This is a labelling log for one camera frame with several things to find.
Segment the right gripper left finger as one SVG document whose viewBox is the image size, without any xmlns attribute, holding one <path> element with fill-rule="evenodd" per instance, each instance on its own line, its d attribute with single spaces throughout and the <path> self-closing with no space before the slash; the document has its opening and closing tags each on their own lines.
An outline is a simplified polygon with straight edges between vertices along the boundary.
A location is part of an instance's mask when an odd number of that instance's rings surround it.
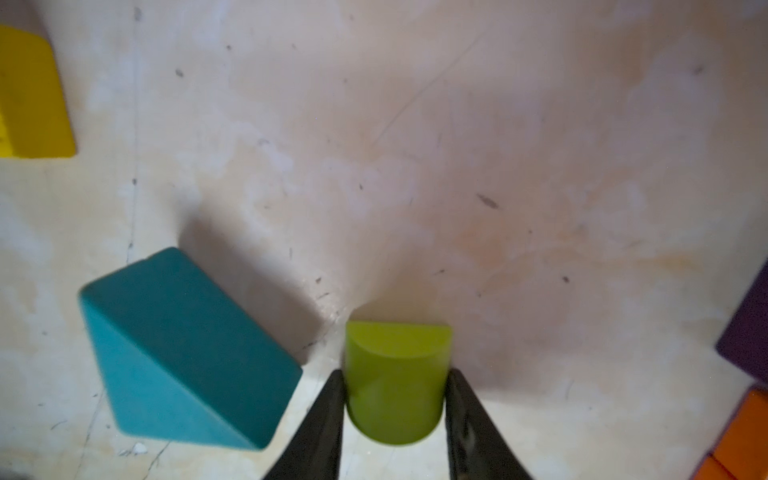
<svg viewBox="0 0 768 480">
<path fill-rule="evenodd" d="M 341 465 L 346 387 L 334 370 L 295 435 L 264 480 L 337 480 Z"/>
</svg>

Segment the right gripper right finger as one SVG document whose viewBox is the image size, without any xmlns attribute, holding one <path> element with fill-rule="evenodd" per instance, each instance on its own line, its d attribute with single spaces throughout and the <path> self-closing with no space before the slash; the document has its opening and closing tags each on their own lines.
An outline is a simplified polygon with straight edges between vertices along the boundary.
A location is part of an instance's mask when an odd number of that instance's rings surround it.
<svg viewBox="0 0 768 480">
<path fill-rule="evenodd" d="M 445 412 L 451 479 L 533 479 L 456 368 L 448 374 Z"/>
</svg>

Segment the green half-cylinder block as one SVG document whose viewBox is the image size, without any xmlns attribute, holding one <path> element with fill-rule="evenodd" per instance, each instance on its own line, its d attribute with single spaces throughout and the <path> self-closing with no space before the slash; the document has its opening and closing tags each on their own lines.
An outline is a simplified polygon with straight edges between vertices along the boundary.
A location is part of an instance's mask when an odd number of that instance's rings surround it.
<svg viewBox="0 0 768 480">
<path fill-rule="evenodd" d="M 343 374 L 351 421 L 368 438 L 409 445 L 443 411 L 453 332 L 449 326 L 351 320 Z"/>
</svg>

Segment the teal triangle block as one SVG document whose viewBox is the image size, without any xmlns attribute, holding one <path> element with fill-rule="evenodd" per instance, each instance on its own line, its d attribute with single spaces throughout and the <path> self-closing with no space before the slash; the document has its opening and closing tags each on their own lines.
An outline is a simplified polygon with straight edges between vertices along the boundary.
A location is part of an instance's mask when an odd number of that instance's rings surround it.
<svg viewBox="0 0 768 480">
<path fill-rule="evenodd" d="M 78 301 L 118 429 L 263 450 L 300 364 L 171 247 L 82 287 Z"/>
</svg>

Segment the orange trapezoid block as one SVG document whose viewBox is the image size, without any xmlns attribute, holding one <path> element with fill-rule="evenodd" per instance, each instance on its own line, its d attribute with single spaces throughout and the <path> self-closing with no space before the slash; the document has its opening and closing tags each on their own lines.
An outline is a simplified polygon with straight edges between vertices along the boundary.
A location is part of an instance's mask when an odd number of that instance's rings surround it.
<svg viewBox="0 0 768 480">
<path fill-rule="evenodd" d="M 713 451 L 735 479 L 767 478 L 767 391 L 753 388 L 744 397 Z"/>
</svg>

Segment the purple triangle block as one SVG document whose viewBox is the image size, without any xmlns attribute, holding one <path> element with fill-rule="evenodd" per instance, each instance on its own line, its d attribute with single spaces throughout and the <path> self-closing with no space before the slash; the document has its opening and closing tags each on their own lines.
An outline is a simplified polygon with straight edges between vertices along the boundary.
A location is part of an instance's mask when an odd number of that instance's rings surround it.
<svg viewBox="0 0 768 480">
<path fill-rule="evenodd" d="M 758 383 L 767 384 L 767 263 L 718 340 L 716 351 Z"/>
</svg>

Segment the orange rectangular block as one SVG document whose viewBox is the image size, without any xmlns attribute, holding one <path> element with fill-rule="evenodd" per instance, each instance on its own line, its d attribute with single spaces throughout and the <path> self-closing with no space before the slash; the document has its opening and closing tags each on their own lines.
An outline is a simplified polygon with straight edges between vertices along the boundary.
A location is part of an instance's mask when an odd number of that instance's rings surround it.
<svg viewBox="0 0 768 480">
<path fill-rule="evenodd" d="M 734 480 L 735 477 L 714 457 L 707 455 L 698 465 L 691 480 Z"/>
</svg>

